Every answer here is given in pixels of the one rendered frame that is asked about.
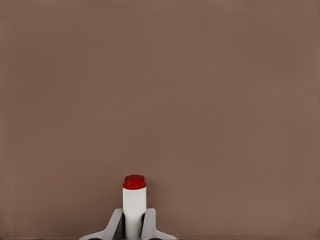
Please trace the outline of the white marker with red cap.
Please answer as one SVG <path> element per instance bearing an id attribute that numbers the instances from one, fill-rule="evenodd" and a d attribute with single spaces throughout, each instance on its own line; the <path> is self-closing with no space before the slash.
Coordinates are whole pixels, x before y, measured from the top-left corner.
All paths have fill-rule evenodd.
<path id="1" fill-rule="evenodd" d="M 142 232 L 142 217 L 147 209 L 147 184 L 140 174 L 127 175 L 122 186 L 122 211 L 125 237 L 138 240 Z"/>

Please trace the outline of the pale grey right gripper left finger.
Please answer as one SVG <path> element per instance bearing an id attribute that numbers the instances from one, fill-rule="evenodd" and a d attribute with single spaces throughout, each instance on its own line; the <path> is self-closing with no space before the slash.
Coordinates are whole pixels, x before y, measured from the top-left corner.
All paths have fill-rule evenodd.
<path id="1" fill-rule="evenodd" d="M 104 230 L 82 236 L 79 240 L 124 240 L 124 226 L 123 210 L 117 208 L 114 210 Z"/>

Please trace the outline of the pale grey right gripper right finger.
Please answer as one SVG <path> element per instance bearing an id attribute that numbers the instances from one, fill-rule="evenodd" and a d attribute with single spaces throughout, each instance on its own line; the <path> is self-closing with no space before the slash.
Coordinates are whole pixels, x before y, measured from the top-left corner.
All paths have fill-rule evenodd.
<path id="1" fill-rule="evenodd" d="M 156 210 L 147 208 L 144 214 L 141 240 L 176 240 L 176 237 L 161 232 L 156 228 Z"/>

